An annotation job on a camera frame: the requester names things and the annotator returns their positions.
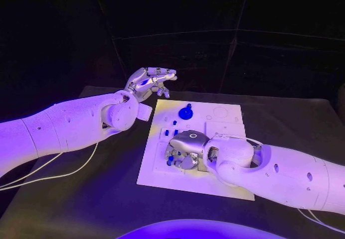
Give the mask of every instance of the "black table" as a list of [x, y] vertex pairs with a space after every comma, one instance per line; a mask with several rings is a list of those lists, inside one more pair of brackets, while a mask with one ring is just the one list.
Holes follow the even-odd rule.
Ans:
[[[85, 87], [80, 97], [116, 91]], [[171, 92], [171, 100], [241, 105], [245, 132], [265, 144], [295, 149], [345, 165], [345, 127], [326, 100]], [[153, 108], [157, 96], [144, 101]], [[21, 186], [0, 220], [1, 238], [115, 238], [173, 219], [207, 219], [258, 228], [287, 238], [343, 238], [297, 209], [259, 197], [246, 201], [135, 184], [151, 121], [99, 142], [92, 160], [73, 175]], [[72, 172], [93, 146], [60, 155], [28, 178]], [[39, 167], [52, 156], [37, 160]], [[345, 216], [316, 212], [345, 230]]]

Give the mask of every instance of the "white robotic arm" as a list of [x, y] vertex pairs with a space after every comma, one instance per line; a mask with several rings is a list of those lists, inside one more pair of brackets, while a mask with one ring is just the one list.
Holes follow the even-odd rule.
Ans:
[[[183, 161], [173, 161], [176, 151]], [[202, 161], [222, 183], [285, 206], [345, 215], [345, 167], [306, 153], [261, 143], [252, 147], [233, 135], [209, 139], [189, 130], [170, 140], [166, 157], [181, 169]]]
[[147, 121], [151, 107], [140, 102], [153, 91], [168, 97], [166, 80], [176, 80], [174, 70], [141, 68], [124, 90], [62, 102], [30, 117], [0, 123], [0, 177], [37, 157], [82, 149], [125, 131], [135, 118]]

